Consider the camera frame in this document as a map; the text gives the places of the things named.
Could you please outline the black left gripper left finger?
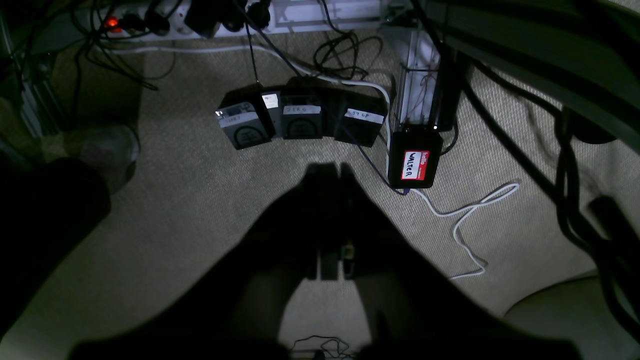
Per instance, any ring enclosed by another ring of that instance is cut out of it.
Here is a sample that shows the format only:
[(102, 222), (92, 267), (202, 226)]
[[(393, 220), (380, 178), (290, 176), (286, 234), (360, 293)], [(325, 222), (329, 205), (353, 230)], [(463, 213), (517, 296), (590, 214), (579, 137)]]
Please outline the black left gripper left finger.
[(168, 308), (135, 328), (86, 341), (72, 360), (222, 360), (274, 354), (290, 298), (313, 257), (304, 239), (311, 188), (300, 182), (256, 219), (244, 237)]

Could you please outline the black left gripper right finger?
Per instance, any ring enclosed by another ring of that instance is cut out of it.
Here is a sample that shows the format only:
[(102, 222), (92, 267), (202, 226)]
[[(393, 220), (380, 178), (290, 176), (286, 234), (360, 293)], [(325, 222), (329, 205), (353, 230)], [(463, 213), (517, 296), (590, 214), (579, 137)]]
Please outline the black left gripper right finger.
[(506, 325), (467, 297), (405, 239), (345, 162), (340, 236), (354, 247), (348, 274), (371, 343), (358, 360), (579, 360), (571, 341)]

